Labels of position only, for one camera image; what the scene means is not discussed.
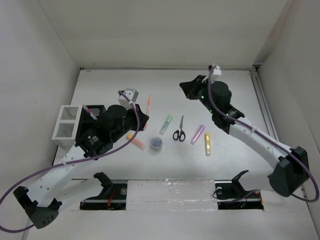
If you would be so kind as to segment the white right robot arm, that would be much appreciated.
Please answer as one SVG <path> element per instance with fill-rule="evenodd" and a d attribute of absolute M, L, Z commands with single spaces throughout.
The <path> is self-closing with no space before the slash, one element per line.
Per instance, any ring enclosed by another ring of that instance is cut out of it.
<path fill-rule="evenodd" d="M 229 187 L 237 198 L 252 190 L 271 190 L 290 197 L 309 179 L 307 152 L 300 146 L 292 148 L 276 141 L 254 126 L 231 104 L 232 92 L 219 80 L 218 74 L 198 75 L 194 80 L 181 82 L 179 87 L 189 100 L 199 100 L 211 113 L 213 123 L 226 134 L 240 140 L 271 167 L 271 172 L 249 174 L 242 170 L 231 180 Z"/>

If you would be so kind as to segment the green highlighter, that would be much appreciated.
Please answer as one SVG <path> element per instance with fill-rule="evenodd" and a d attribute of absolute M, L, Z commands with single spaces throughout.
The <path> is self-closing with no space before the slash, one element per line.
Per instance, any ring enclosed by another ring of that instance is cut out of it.
<path fill-rule="evenodd" d="M 161 127 L 161 129 L 159 131 L 160 135 L 163 135 L 166 132 L 166 130 L 167 130 L 169 124 L 171 123 L 172 119 L 173 119 L 173 117 L 171 115 L 167 116 L 164 124 L 162 125 L 162 127 Z"/>

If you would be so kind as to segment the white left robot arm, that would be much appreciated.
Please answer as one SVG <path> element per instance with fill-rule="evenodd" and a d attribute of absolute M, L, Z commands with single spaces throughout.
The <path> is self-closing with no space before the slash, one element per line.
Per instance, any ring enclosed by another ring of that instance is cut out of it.
<path fill-rule="evenodd" d="M 13 194 L 37 229 L 51 224 L 68 205 L 91 197 L 107 198 L 113 182 L 103 172 L 67 187 L 75 175 L 109 152 L 114 143 L 129 131 L 142 131 L 149 120 L 139 105 L 126 109 L 111 105 L 80 135 L 60 166 L 49 170 L 29 186 L 18 186 Z"/>

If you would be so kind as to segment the orange marker pen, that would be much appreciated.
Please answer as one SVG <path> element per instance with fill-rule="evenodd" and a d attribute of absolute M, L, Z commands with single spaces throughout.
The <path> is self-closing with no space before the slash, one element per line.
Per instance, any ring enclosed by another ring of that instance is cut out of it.
<path fill-rule="evenodd" d="M 146 112 L 145 112 L 145 114 L 147 116 L 149 116 L 150 104 L 151 104 L 151 95 L 148 96 L 148 102 L 147 102 L 147 107 L 146 107 Z M 148 125 L 148 121 L 145 123 L 145 126 L 144 126 L 143 130 L 146 130 L 147 125 Z"/>

